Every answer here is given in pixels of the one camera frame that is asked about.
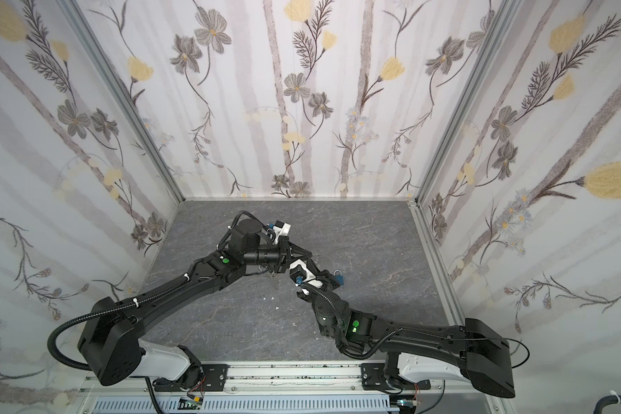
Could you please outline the blue padlock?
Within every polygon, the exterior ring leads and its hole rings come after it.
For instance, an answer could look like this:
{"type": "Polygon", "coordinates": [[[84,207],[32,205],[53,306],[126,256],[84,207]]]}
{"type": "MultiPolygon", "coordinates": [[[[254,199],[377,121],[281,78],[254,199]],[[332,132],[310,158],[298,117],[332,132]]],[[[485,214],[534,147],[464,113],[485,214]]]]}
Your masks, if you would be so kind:
{"type": "Polygon", "coordinates": [[[343,273],[340,270],[335,270],[333,272],[333,277],[336,280],[336,282],[338,283],[339,286],[343,286],[344,285],[344,277],[343,277],[343,273]]]}

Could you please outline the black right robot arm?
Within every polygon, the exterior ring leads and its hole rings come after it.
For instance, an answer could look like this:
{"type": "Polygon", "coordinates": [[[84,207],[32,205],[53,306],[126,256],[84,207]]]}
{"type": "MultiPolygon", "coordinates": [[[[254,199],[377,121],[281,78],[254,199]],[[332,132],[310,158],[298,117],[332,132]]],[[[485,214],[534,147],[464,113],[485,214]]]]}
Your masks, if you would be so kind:
{"type": "Polygon", "coordinates": [[[355,310],[335,292],[340,286],[332,274],[315,274],[309,260],[296,260],[290,278],[298,296],[312,305],[321,334],[334,340],[338,351],[365,361],[382,352],[416,355],[446,362],[479,392],[499,397],[516,396],[508,339],[479,319],[463,325],[399,324],[378,315],[355,310]]]}

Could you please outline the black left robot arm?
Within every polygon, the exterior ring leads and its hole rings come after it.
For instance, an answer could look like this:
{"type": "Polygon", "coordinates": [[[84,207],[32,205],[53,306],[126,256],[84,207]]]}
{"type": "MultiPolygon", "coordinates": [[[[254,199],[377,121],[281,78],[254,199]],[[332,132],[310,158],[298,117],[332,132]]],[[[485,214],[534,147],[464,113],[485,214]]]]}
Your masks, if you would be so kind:
{"type": "Polygon", "coordinates": [[[143,341],[148,331],[193,301],[217,293],[251,274],[284,274],[312,253],[292,243],[290,226],[265,225],[240,212],[216,249],[195,260],[178,279],[146,293],[115,302],[100,300],[91,310],[78,344],[100,384],[113,386],[127,378],[148,378],[188,390],[205,377],[189,348],[164,347],[143,341]]]}

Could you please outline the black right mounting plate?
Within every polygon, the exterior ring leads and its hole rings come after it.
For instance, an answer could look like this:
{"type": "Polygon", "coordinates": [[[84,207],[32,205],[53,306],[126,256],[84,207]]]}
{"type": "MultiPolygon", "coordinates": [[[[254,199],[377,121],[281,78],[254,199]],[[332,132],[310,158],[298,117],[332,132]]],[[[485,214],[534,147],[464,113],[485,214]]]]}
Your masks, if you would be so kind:
{"type": "Polygon", "coordinates": [[[364,391],[391,392],[384,362],[365,362],[360,365],[362,389],[364,391]]]}

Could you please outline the black mounting plate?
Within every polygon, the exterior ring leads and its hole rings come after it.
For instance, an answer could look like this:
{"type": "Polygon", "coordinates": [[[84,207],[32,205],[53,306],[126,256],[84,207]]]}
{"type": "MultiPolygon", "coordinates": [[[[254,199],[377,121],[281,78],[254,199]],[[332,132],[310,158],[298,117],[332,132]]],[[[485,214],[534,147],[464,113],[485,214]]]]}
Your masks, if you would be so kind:
{"type": "Polygon", "coordinates": [[[360,365],[362,389],[364,391],[391,392],[384,362],[365,362],[360,365]]]}
{"type": "Polygon", "coordinates": [[[228,364],[204,364],[202,366],[204,377],[198,390],[204,393],[222,392],[228,379],[228,370],[228,364]]]}

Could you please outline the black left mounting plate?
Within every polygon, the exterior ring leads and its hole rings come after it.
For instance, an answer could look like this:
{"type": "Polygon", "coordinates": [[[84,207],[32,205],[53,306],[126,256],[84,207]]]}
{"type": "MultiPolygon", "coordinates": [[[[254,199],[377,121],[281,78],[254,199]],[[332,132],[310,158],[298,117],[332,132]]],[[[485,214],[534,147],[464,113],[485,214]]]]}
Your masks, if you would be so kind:
{"type": "Polygon", "coordinates": [[[228,379],[228,370],[228,364],[204,364],[202,366],[204,377],[198,390],[204,393],[222,392],[228,379]]]}

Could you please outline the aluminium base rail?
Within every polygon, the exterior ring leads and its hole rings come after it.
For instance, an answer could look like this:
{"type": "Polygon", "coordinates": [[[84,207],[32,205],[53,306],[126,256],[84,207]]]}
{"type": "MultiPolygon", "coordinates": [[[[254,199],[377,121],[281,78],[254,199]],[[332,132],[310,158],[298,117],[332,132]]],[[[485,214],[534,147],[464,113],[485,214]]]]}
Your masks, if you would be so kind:
{"type": "Polygon", "coordinates": [[[199,391],[201,379],[180,388],[166,385],[162,379],[153,379],[152,386],[156,393],[166,397],[377,393],[362,389],[360,365],[365,362],[384,362],[392,393],[402,387],[407,393],[479,393],[458,367],[407,354],[367,361],[209,362],[204,364],[229,365],[228,379],[220,393],[199,391]]]}

